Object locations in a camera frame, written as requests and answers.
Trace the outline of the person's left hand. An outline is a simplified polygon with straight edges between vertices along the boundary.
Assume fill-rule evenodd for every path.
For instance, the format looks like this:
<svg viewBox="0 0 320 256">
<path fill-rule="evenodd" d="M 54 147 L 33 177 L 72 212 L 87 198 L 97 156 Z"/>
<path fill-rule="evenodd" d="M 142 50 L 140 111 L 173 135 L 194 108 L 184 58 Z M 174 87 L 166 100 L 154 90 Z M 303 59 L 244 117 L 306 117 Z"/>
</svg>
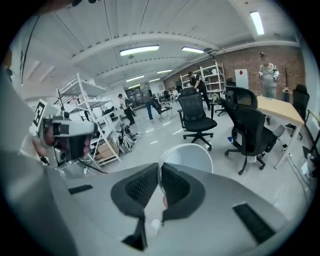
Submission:
<svg viewBox="0 0 320 256">
<path fill-rule="evenodd" d="M 81 158 L 88 154 L 91 141 L 88 136 L 58 137 L 60 129 L 60 125 L 54 124 L 45 131 L 44 142 L 48 146 L 69 152 L 72 158 Z"/>
</svg>

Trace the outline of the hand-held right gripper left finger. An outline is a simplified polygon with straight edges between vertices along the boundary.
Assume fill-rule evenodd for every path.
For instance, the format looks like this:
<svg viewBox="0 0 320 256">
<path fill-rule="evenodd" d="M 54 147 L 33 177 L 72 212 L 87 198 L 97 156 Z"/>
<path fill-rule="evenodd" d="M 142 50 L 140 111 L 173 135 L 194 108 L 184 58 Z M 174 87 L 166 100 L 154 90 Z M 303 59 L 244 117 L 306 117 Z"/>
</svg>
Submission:
<svg viewBox="0 0 320 256">
<path fill-rule="evenodd" d="M 156 163 L 105 176 L 67 179 L 67 224 L 79 256 L 157 256 L 146 206 L 157 191 Z"/>
</svg>

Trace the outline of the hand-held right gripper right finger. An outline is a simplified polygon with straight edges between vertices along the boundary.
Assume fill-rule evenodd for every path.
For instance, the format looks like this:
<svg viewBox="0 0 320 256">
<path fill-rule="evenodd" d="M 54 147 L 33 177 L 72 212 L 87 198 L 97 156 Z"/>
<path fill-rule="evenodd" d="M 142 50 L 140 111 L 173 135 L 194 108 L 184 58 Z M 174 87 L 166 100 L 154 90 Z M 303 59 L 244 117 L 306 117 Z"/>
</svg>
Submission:
<svg viewBox="0 0 320 256">
<path fill-rule="evenodd" d="M 164 164 L 161 248 L 253 250 L 278 233 L 286 218 L 239 182 L 177 164 Z"/>
</svg>

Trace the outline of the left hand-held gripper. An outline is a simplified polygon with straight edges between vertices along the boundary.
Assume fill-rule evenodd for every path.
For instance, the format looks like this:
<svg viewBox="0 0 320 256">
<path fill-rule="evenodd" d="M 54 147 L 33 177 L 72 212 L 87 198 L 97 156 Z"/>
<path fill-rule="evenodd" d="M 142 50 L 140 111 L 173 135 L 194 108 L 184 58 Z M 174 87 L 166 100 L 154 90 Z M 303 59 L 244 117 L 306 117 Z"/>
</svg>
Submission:
<svg viewBox="0 0 320 256">
<path fill-rule="evenodd" d="M 35 107 L 35 117 L 31 127 L 35 131 L 40 148 L 40 160 L 48 166 L 62 166 L 71 160 L 78 160 L 82 157 L 73 158 L 67 151 L 48 146 L 45 143 L 44 135 L 46 130 L 56 124 L 60 125 L 58 137 L 88 136 L 90 139 L 98 131 L 98 125 L 90 121 L 73 121 L 65 110 L 58 110 L 43 99 L 40 99 Z"/>
</svg>

